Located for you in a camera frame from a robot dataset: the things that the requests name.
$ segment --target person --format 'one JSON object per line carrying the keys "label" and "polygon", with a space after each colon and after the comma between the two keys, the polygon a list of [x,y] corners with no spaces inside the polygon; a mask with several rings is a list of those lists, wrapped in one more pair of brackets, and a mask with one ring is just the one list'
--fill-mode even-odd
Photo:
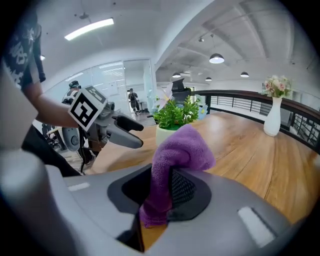
{"label": "person", "polygon": [[134,89],[132,89],[132,88],[129,91],[130,91],[130,93],[128,95],[128,98],[130,100],[131,108],[133,109],[135,115],[137,116],[136,109],[138,111],[140,111],[140,107],[139,107],[139,103],[138,103],[138,94],[136,94],[134,92]]}
{"label": "person", "polygon": [[[45,124],[61,127],[78,127],[69,115],[69,106],[47,98],[41,87],[46,80],[41,56],[41,26],[35,10],[30,10],[17,25],[6,43],[3,59],[16,86],[38,111],[36,119]],[[80,175],[54,151],[43,135],[32,125],[24,139],[22,149],[37,155],[46,165],[59,168],[63,177]]]}
{"label": "person", "polygon": [[[63,104],[71,105],[74,101],[75,97],[77,96],[79,90],[81,89],[81,86],[79,85],[78,81],[72,81],[69,84],[69,91],[65,94],[65,96],[62,99]],[[92,166],[94,161],[96,160],[96,155],[91,154],[91,151],[89,148],[84,147],[85,140],[87,139],[85,133],[83,134],[82,144],[80,145],[80,148],[78,149],[78,153],[80,156],[82,156],[82,151],[84,154],[83,161],[84,164],[87,167]]]}

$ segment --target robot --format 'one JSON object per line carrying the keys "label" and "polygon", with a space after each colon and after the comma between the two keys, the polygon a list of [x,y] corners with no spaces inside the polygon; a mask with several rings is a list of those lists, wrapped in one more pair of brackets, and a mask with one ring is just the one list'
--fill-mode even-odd
{"label": "robot", "polygon": [[[1,113],[5,127],[0,137],[0,192],[17,220],[50,255],[276,255],[301,224],[290,225],[277,209],[236,181],[172,167],[170,180],[189,183],[192,189],[175,203],[181,190],[171,184],[173,209],[167,215],[167,229],[145,250],[138,212],[149,193],[151,164],[63,178],[56,167],[21,150],[23,133],[37,113],[3,70],[0,81],[1,95],[8,96],[2,103],[9,111]],[[83,88],[70,107],[89,140],[96,147],[107,141],[141,147],[142,140],[129,131],[143,126],[114,111],[114,104],[92,89]],[[19,107],[11,97],[21,99]],[[15,131],[8,134],[16,122],[12,117],[18,116],[22,135],[10,143],[8,138],[15,135]],[[248,217],[257,221],[253,229]],[[258,233],[268,230],[266,239],[255,235],[255,227],[261,228]]]}

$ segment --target metal railing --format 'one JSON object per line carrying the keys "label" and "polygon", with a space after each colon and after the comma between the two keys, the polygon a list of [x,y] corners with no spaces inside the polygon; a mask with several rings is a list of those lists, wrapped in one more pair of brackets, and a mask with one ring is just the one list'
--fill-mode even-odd
{"label": "metal railing", "polygon": [[[210,110],[222,111],[264,123],[272,98],[254,91],[201,90],[192,95],[205,96]],[[320,112],[299,102],[282,99],[280,131],[320,154]]]}

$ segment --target white vase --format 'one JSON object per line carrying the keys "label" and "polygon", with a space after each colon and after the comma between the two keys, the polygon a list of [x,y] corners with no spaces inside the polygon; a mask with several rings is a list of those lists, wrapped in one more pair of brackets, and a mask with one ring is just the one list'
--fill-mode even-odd
{"label": "white vase", "polygon": [[159,146],[162,142],[166,140],[171,134],[174,134],[176,130],[166,130],[156,126],[155,130],[155,144]]}
{"label": "white vase", "polygon": [[281,115],[280,106],[282,102],[282,97],[272,97],[272,108],[266,117],[264,122],[263,130],[269,136],[276,136],[280,130]]}

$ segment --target wooden countertop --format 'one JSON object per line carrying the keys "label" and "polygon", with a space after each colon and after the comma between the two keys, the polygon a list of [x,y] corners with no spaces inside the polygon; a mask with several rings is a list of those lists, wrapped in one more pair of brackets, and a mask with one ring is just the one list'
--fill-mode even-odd
{"label": "wooden countertop", "polygon": [[[229,113],[213,113],[192,125],[216,158],[216,166],[207,172],[242,183],[291,223],[311,211],[320,194],[319,155],[313,150],[282,132],[270,137],[263,124]],[[108,142],[91,174],[151,163],[157,148],[156,126],[132,133],[143,140],[143,146],[132,149]],[[146,249],[165,228],[142,229]]]}

